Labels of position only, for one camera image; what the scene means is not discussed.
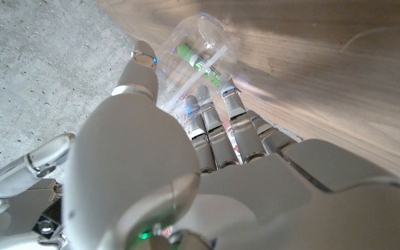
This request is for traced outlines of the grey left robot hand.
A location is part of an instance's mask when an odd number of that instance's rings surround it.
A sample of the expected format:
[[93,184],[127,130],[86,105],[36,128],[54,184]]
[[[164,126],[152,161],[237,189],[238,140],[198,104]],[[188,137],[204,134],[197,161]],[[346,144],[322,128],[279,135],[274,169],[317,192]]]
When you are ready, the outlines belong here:
[[323,140],[202,173],[184,129],[156,106],[153,49],[135,44],[117,87],[70,151],[62,198],[73,249],[400,249],[400,179]]

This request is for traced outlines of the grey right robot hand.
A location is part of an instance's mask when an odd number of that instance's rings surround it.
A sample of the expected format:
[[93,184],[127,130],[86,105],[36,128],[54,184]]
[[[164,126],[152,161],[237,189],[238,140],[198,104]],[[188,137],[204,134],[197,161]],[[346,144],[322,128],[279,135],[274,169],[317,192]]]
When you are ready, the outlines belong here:
[[63,185],[48,175],[69,155],[63,133],[0,169],[0,249],[68,249],[61,219]]

